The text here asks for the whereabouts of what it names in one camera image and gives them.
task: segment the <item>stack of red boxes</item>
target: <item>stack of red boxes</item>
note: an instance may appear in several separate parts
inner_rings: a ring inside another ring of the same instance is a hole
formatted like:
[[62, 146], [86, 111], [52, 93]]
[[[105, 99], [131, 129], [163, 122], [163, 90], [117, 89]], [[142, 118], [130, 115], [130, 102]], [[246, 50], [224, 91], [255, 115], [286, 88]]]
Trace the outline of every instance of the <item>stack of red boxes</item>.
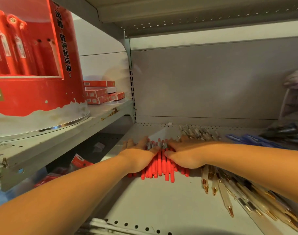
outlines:
[[124, 92], [116, 92], [114, 81], [84, 81], [88, 104], [102, 104], [125, 98]]

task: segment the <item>pile of red pens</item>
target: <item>pile of red pens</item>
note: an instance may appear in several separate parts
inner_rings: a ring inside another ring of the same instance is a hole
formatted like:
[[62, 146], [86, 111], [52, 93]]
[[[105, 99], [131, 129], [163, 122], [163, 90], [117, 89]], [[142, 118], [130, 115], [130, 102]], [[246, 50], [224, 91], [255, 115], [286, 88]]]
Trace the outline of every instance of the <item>pile of red pens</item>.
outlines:
[[[145, 178], [158, 178], [158, 176], [165, 176], [165, 180], [169, 181], [171, 177], [171, 183], [175, 182], [174, 172], [180, 171], [183, 175], [189, 176], [189, 169], [180, 167], [172, 160], [168, 159], [164, 153], [165, 151], [171, 150], [175, 151], [173, 148], [167, 145], [167, 139], [164, 141], [158, 139], [158, 142], [150, 141], [147, 142], [147, 150], [150, 150], [154, 146], [159, 146], [161, 150], [158, 154], [152, 159], [149, 165], [141, 171], [141, 179]], [[128, 174], [128, 177], [137, 176], [137, 173]]]

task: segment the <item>person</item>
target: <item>person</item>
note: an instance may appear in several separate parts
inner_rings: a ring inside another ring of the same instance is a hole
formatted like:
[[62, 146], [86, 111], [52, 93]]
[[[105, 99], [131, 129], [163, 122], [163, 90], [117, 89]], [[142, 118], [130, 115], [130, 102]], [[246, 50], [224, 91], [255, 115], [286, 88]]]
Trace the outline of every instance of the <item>person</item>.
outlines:
[[[145, 168], [159, 151], [145, 151], [147, 137], [137, 145], [124, 142], [122, 151], [92, 166], [52, 180], [0, 206], [0, 235], [73, 234], [107, 192], [126, 174]], [[298, 203], [298, 151], [199, 142], [185, 136], [170, 140], [176, 152], [166, 156], [185, 168], [204, 164], [221, 167]]]

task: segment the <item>hand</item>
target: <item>hand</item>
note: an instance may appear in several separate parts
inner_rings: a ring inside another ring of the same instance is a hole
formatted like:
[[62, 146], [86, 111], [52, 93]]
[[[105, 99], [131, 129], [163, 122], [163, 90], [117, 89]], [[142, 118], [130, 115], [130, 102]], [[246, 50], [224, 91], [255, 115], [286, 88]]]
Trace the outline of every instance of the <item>hand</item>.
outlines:
[[151, 162], [152, 158], [159, 152], [160, 147], [156, 146], [149, 151], [146, 150], [148, 137], [144, 137], [135, 145], [132, 139], [123, 143], [121, 152], [118, 157], [124, 157], [128, 161], [128, 173], [137, 173], [144, 169]]
[[181, 167], [191, 169], [207, 164], [207, 158], [210, 154], [207, 145], [221, 143], [189, 139], [186, 135], [182, 135], [180, 141], [168, 140], [167, 144], [174, 148], [176, 152], [166, 151], [165, 156]]

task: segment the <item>metal shelf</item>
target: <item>metal shelf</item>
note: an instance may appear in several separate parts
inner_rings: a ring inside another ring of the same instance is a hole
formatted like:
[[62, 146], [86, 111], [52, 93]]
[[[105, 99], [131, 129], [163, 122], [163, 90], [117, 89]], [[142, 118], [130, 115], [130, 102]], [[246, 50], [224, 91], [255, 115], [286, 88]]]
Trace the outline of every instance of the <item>metal shelf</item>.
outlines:
[[90, 105], [91, 116], [73, 126], [47, 134], [0, 143], [0, 188], [7, 191], [33, 175], [87, 138], [129, 114], [134, 121], [133, 102], [123, 99]]
[[[227, 133], [243, 135], [259, 134], [262, 129], [239, 127], [203, 126], [209, 130], [217, 130], [223, 137]], [[144, 135], [151, 140], [158, 138], [176, 138], [179, 136], [177, 125], [136, 123], [129, 132], [103, 158], [116, 156], [120, 152], [122, 142], [133, 138], [137, 142]], [[262, 232], [241, 208], [232, 200], [235, 217], [231, 218], [225, 209], [220, 194], [206, 195], [201, 186], [200, 172], [192, 170], [190, 177], [175, 173], [175, 183], [166, 182], [163, 177], [141, 180], [123, 178], [108, 194], [93, 213], [94, 217], [108, 219], [118, 227], [135, 230], [135, 225], [144, 233], [185, 235], [185, 234], [243, 234], [257, 235]], [[277, 221], [275, 225], [283, 234], [297, 234], [289, 226]]]
[[54, 0], [115, 39], [298, 19], [298, 0]]

